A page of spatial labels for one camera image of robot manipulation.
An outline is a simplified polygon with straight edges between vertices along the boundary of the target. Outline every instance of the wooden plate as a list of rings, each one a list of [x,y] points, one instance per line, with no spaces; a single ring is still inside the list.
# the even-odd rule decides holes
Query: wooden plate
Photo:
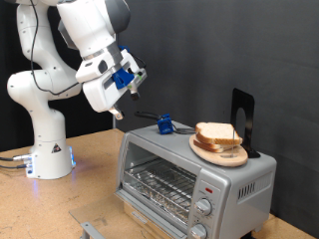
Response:
[[[195,137],[196,135],[194,134],[189,138],[189,145],[198,156],[200,156],[202,159],[205,159],[206,161],[221,166],[233,167],[240,166],[246,163],[248,159],[247,152],[242,146],[237,146],[233,149],[233,154],[235,155],[235,157],[225,157],[231,155],[231,149],[226,150],[224,152],[207,151],[193,144],[193,140],[195,139]]]

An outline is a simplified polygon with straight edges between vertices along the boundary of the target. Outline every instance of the wooden table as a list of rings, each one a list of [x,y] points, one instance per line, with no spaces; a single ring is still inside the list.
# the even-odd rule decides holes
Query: wooden table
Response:
[[[79,239],[82,228],[69,211],[115,191],[123,135],[118,129],[111,129],[68,138],[77,166],[72,173],[60,179],[28,179],[24,169],[1,168],[0,238]],[[28,153],[28,149],[1,152],[0,156],[24,154]],[[264,223],[263,229],[253,235],[257,239],[314,239],[273,215]]]

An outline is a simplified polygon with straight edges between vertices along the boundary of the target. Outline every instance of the bread slice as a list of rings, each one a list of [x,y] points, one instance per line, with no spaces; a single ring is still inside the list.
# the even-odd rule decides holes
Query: bread slice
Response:
[[[221,144],[210,144],[200,142],[197,138],[193,140],[193,144],[201,149],[211,151],[211,152],[224,152],[232,148],[232,145],[221,145]],[[210,145],[218,145],[218,148],[212,148]]]
[[[205,142],[201,142],[199,141],[199,139],[196,137],[195,140],[197,140],[198,142],[200,143],[203,143],[204,146],[208,146],[210,147],[211,149],[219,149],[221,147],[223,147],[223,149],[228,149],[228,148],[231,148],[232,145],[229,145],[229,144],[214,144],[214,143],[205,143]]]
[[[233,138],[233,126],[230,123],[199,122],[196,127],[196,137],[199,141],[213,144],[240,145],[242,138],[235,132]]]

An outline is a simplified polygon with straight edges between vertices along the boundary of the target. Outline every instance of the red button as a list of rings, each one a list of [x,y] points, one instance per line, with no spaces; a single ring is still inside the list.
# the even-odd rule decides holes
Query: red button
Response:
[[[211,190],[210,188],[208,188],[208,187],[206,187],[205,190],[206,190],[207,192],[209,192],[209,193],[212,193],[212,190]]]

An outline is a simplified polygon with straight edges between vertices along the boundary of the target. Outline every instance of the black stand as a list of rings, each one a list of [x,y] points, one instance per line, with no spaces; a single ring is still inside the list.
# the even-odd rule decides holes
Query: black stand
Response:
[[[236,127],[237,112],[243,108],[246,115],[245,136],[242,147],[247,151],[249,158],[260,157],[260,154],[251,147],[251,134],[253,123],[253,111],[255,107],[255,99],[250,94],[234,88],[232,91],[232,105],[230,123]]]

